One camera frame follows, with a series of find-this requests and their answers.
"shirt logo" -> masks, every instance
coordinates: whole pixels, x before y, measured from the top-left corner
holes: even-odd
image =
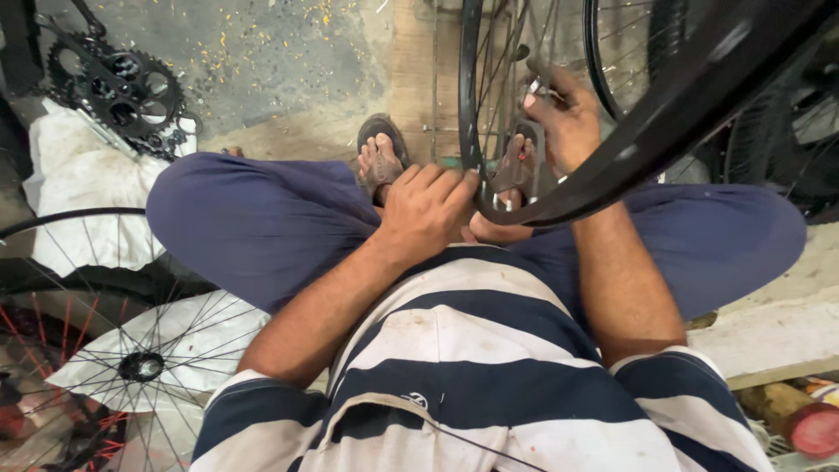
[[[404,398],[416,406],[422,407],[423,410],[428,411],[428,402],[425,400],[425,397],[415,391],[412,391],[409,395],[400,395],[399,398]]]

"brown sandal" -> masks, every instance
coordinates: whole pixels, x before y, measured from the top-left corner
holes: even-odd
[[[376,113],[364,122],[361,129],[358,131],[358,154],[362,153],[362,146],[367,143],[367,139],[375,138],[377,134],[384,133],[393,143],[393,153],[399,159],[399,164],[384,158],[379,152],[370,167],[370,171],[364,174],[363,184],[367,189],[367,194],[375,200],[376,190],[380,186],[393,184],[396,179],[402,175],[405,169],[410,165],[408,160],[408,153],[405,150],[402,135],[396,126],[390,121],[390,117],[385,113]]]
[[[518,189],[524,198],[524,202],[527,202],[530,197],[536,196],[536,185],[539,179],[539,155],[544,151],[539,149],[540,142],[531,123],[526,122],[526,120],[521,121],[523,123],[519,123],[516,126],[515,133],[510,136],[507,153],[498,162],[498,168],[495,176],[490,179],[490,184],[496,193]],[[521,146],[516,145],[515,136],[517,134],[522,134],[524,139],[530,139],[533,142],[533,152],[523,152],[524,142]]]

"navy and white striped shirt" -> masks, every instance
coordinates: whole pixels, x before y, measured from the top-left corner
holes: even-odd
[[[606,370],[545,282],[504,249],[447,249],[371,307],[326,394],[252,370],[222,385],[191,470],[534,470],[438,428],[550,472],[772,470],[705,356]]]

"right hand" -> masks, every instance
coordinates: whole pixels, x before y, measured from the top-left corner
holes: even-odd
[[[600,146],[600,106],[594,95],[563,67],[553,67],[551,88],[567,107],[559,109],[533,94],[524,98],[524,111],[545,127],[546,159],[554,173],[568,175]]]
[[[406,269],[439,254],[462,240],[479,181],[474,170],[410,166],[388,190],[382,224],[371,239]]]

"navy blue pants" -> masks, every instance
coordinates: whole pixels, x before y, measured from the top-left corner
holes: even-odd
[[[624,201],[685,320],[783,274],[806,241],[799,212],[756,186],[651,184]],[[186,156],[165,170],[149,195],[147,214],[175,258],[272,314],[380,222],[342,162],[212,153]],[[546,272],[572,314],[582,314],[567,225],[508,249]]]

